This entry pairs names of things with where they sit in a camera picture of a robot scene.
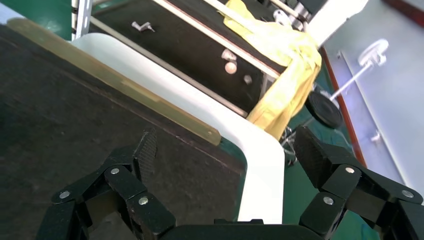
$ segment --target dark fabric mat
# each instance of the dark fabric mat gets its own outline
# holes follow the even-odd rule
[[[3,25],[0,66],[2,239],[34,239],[56,191],[137,143],[147,127],[159,148],[149,191],[177,222],[234,217],[246,166],[219,147]],[[120,221],[105,224],[92,239],[126,236]]]

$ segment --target yellow cloth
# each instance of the yellow cloth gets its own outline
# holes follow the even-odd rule
[[[241,0],[229,0],[226,6],[250,22],[255,32],[228,16],[224,16],[224,24],[263,55],[287,67],[247,116],[247,120],[279,140],[312,89],[321,69],[321,55],[307,33],[256,20]]]

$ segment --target black textured pad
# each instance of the black textured pad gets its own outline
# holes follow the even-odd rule
[[[156,129],[158,146],[149,191],[178,223],[234,217],[246,167],[238,159],[4,25],[0,66],[5,239],[34,239],[56,191],[113,149],[136,144],[147,128]],[[105,236],[91,239],[126,239],[114,222],[100,229]]]

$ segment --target gray wall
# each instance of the gray wall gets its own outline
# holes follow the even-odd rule
[[[424,8],[423,0],[408,1]],[[364,136],[359,141],[368,167],[424,195],[424,28],[381,0],[369,0],[324,47],[341,85],[361,69],[360,53],[381,38],[389,42],[386,64],[360,77],[343,98],[350,101],[355,132]],[[382,142],[369,141],[375,128]]]

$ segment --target green floor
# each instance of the green floor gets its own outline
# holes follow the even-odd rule
[[[56,33],[58,36],[70,40],[70,0],[0,0],[0,2],[24,17]],[[330,87],[331,84],[325,66],[323,66],[316,82],[330,93],[333,92],[332,87]],[[289,125],[293,128],[304,123],[311,117],[312,116],[306,109],[302,109],[302,111],[290,121]],[[351,149],[343,137],[323,127],[316,121],[312,122],[309,128],[322,141]],[[348,136],[345,126],[342,127],[340,131],[343,135]],[[283,222],[285,224],[297,224],[300,215],[317,192],[318,191],[313,188],[299,164],[287,168],[284,177]],[[348,212],[332,239],[373,240],[379,239],[379,237],[358,215]]]

